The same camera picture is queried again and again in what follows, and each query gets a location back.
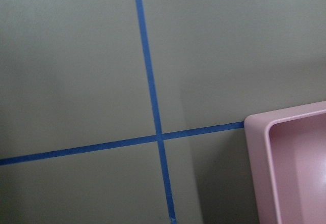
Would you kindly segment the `pink plastic bin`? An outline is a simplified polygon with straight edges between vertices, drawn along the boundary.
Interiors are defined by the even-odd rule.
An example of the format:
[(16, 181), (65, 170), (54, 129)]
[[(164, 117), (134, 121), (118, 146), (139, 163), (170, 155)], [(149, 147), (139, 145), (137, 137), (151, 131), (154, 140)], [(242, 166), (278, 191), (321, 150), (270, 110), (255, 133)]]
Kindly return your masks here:
[(244, 122), (260, 223), (325, 223), (325, 102)]

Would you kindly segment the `blue tape line crosswise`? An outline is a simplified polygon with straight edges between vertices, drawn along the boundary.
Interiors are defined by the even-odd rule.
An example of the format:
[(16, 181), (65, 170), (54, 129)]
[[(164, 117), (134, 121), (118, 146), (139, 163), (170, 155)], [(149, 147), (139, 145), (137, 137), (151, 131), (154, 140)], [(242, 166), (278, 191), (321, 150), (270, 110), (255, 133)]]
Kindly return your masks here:
[[(165, 141), (165, 140), (170, 140), (170, 139), (183, 138), (183, 137), (202, 135), (202, 134), (209, 134), (209, 133), (228, 131), (228, 130), (235, 130), (235, 129), (241, 129), (241, 128), (244, 128), (243, 121), (233, 122), (233, 123), (228, 123), (228, 124), (223, 124), (223, 125), (214, 125), (214, 126), (208, 126), (208, 127), (200, 127), (200, 128), (195, 128), (195, 129), (164, 133), (164, 134), (162, 134), (161, 139)], [(43, 152), (43, 153), (35, 153), (35, 154), (29, 154), (29, 155), (23, 155), (23, 156), (3, 158), (3, 159), (1, 159), (1, 165), (10, 165), (10, 164), (16, 164), (16, 163), (22, 163), (22, 162), (55, 158), (55, 157), (83, 154), (83, 153), (88, 153), (88, 152), (95, 152), (95, 151), (101, 151), (101, 150), (107, 150), (107, 149), (113, 149), (113, 148), (127, 147), (127, 146), (133, 146), (133, 145), (138, 145), (138, 144), (152, 143), (155, 141), (157, 141), (156, 135), (142, 136), (142, 137), (124, 139), (124, 140), (119, 140), (119, 141), (114, 141), (114, 142), (100, 143), (100, 144), (95, 144), (95, 145), (88, 145), (88, 146), (55, 150), (55, 151), (49, 151), (49, 152)]]

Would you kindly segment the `blue tape line lengthwise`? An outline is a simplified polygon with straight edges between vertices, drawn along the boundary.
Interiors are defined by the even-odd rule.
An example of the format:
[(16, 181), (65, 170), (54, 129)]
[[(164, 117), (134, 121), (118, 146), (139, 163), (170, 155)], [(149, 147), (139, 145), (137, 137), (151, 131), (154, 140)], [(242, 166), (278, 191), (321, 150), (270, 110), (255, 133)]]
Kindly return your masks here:
[(169, 169), (168, 169), (168, 161), (167, 161), (166, 150), (165, 150), (165, 143), (164, 143), (164, 139), (163, 139), (163, 135), (162, 135), (160, 112), (159, 112), (155, 79), (154, 79), (154, 73), (153, 73), (153, 67), (152, 67), (152, 61), (151, 61), (150, 45), (149, 45), (149, 40), (148, 40), (148, 35), (147, 35), (147, 26), (146, 26), (146, 18), (145, 18), (143, 0), (135, 0), (135, 5), (136, 5), (137, 15), (138, 15), (138, 23), (139, 23), (141, 43), (142, 43), (142, 49), (143, 49), (143, 57), (144, 57), (144, 62), (145, 62), (148, 89), (149, 89), (149, 95), (150, 95), (150, 100), (151, 100), (153, 121), (154, 121), (154, 126), (155, 126), (155, 137), (156, 137), (157, 146), (158, 146), (160, 166), (161, 166), (161, 172), (162, 172), (162, 179), (164, 182), (168, 214), (169, 214), (170, 223), (177, 223), (172, 189), (171, 189), (171, 181), (170, 181), (170, 175), (169, 175)]

